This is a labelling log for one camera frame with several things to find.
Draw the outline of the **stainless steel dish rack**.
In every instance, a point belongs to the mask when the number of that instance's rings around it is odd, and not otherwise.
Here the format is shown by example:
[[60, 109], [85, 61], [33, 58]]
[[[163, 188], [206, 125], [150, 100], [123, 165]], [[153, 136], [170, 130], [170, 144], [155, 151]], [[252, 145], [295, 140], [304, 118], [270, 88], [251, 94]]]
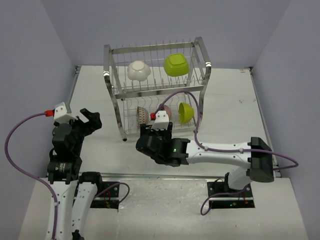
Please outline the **stainless steel dish rack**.
[[[188, 71], [181, 76], [170, 76], [164, 69], [165, 59], [172, 54], [184, 55]], [[141, 61], [150, 68], [150, 74], [143, 81], [129, 78], [130, 64]], [[201, 36], [182, 42], [161, 42], [155, 44], [129, 45], [103, 50], [103, 77], [110, 95], [121, 138], [126, 141], [130, 135], [138, 135], [140, 128], [136, 116], [137, 108], [154, 112], [167, 96], [179, 91], [165, 105], [171, 110], [173, 130], [189, 131], [196, 127], [197, 118], [188, 123], [179, 120], [179, 105], [187, 103], [195, 108], [192, 98], [184, 91], [192, 92], [198, 98], [200, 111], [204, 111], [204, 97], [210, 80], [212, 63]]]

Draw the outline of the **white scalloped bowl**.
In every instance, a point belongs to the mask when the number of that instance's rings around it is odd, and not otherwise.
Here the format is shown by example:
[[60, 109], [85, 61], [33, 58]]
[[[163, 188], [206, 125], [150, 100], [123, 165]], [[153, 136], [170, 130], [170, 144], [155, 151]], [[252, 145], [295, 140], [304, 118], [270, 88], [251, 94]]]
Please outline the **white scalloped bowl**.
[[140, 60], [131, 62], [127, 67], [127, 76], [132, 81], [144, 82], [150, 74], [150, 67]]

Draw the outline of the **green square bowl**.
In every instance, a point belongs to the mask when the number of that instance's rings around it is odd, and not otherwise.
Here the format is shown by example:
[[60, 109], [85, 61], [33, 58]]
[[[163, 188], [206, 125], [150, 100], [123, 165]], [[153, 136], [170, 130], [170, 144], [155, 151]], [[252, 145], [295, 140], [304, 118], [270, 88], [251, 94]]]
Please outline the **green square bowl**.
[[189, 64], [182, 53], [167, 56], [163, 65], [164, 71], [170, 77], [179, 77], [189, 72]]

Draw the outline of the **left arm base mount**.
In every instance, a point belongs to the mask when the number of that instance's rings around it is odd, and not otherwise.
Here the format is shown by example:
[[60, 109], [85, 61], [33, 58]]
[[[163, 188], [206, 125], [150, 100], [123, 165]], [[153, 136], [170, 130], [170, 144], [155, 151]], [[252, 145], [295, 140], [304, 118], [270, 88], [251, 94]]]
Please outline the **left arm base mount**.
[[110, 188], [99, 197], [95, 198], [90, 207], [92, 209], [119, 209], [119, 186]]

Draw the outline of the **pink floral bowl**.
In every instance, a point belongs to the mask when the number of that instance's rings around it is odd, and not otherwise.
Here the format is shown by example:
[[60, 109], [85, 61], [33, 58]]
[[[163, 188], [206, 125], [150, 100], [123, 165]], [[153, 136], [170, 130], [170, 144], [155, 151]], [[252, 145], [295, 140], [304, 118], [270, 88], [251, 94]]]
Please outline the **pink floral bowl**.
[[161, 110], [161, 111], [166, 111], [166, 113], [167, 113], [167, 115], [168, 115], [168, 117], [169, 117], [169, 120], [172, 119], [172, 111], [171, 111], [171, 108], [170, 108], [168, 105], [164, 104], [164, 105], [160, 108], [160, 110]]

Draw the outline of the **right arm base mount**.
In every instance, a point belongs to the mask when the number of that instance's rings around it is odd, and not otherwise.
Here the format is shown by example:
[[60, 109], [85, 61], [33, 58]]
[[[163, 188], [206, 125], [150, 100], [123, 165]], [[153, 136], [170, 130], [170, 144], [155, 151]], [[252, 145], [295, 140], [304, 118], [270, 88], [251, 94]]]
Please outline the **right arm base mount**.
[[[207, 182], [208, 196], [224, 193], [224, 181], [220, 178]], [[208, 204], [212, 209], [250, 209], [255, 208], [251, 185], [238, 194], [211, 197]]]

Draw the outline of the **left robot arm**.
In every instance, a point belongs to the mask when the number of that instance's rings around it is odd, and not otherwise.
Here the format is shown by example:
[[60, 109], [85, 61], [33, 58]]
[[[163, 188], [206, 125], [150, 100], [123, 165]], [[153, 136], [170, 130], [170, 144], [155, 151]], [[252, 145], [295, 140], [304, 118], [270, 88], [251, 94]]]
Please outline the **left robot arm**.
[[53, 148], [47, 166], [47, 181], [52, 190], [47, 240], [82, 240], [81, 231], [91, 202], [104, 190], [100, 173], [79, 175], [83, 141], [102, 128], [98, 112], [83, 108], [80, 113], [87, 122], [72, 115], [64, 104], [53, 110]]

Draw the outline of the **green round bowl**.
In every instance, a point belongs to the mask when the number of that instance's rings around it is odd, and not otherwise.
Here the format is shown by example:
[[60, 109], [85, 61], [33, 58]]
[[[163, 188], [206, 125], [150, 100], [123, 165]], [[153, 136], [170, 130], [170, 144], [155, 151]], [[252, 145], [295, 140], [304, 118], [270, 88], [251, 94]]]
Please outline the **green round bowl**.
[[189, 104], [181, 102], [178, 107], [178, 114], [180, 123], [187, 124], [194, 117], [194, 109]]

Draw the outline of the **aluminium table rail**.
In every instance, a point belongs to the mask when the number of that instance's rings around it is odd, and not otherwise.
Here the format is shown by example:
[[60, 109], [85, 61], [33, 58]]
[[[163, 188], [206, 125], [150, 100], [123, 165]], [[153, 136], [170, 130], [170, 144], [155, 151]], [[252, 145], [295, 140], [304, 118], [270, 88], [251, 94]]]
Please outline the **aluminium table rail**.
[[215, 180], [223, 179], [223, 176], [201, 176], [201, 175], [164, 175], [164, 174], [129, 174], [129, 173], [102, 173], [103, 178], [117, 179], [166, 179], [166, 180]]

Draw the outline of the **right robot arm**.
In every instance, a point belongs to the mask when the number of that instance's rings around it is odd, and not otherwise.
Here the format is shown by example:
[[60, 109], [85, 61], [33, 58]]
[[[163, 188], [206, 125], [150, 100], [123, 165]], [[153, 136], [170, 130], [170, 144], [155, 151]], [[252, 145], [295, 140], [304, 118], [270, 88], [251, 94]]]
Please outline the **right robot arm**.
[[230, 197], [251, 182], [274, 181], [273, 158], [268, 153], [271, 149], [261, 138], [252, 137], [249, 142], [236, 144], [197, 144], [188, 138], [173, 138], [172, 128], [172, 122], [161, 130], [142, 124], [136, 150], [159, 165], [171, 167], [199, 163], [235, 166], [224, 177], [222, 193]]

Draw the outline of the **brown patterned bowl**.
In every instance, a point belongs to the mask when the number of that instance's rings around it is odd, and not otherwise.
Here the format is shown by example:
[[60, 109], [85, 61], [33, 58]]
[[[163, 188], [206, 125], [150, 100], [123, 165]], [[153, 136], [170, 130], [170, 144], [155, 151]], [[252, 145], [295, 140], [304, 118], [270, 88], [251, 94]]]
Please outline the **brown patterned bowl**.
[[149, 112], [146, 108], [141, 106], [136, 108], [136, 124], [138, 130], [140, 130], [141, 125], [149, 124]]

